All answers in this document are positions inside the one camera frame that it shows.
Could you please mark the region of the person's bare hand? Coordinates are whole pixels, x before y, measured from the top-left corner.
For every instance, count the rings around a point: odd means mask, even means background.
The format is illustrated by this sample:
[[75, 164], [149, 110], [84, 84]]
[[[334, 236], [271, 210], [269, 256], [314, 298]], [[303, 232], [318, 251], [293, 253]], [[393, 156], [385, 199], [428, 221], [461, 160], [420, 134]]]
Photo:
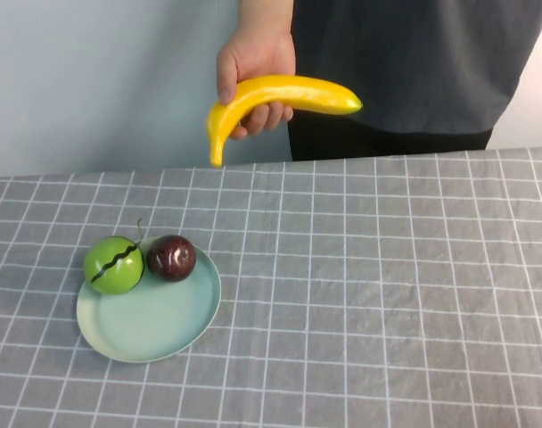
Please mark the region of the person's bare hand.
[[[222, 104], [233, 101], [237, 85], [248, 78], [265, 75], [292, 75], [295, 50], [288, 29], [239, 28], [222, 46], [217, 57], [217, 89]], [[236, 140], [276, 128], [293, 117], [293, 108], [279, 102], [253, 108], [235, 126], [230, 137]]]

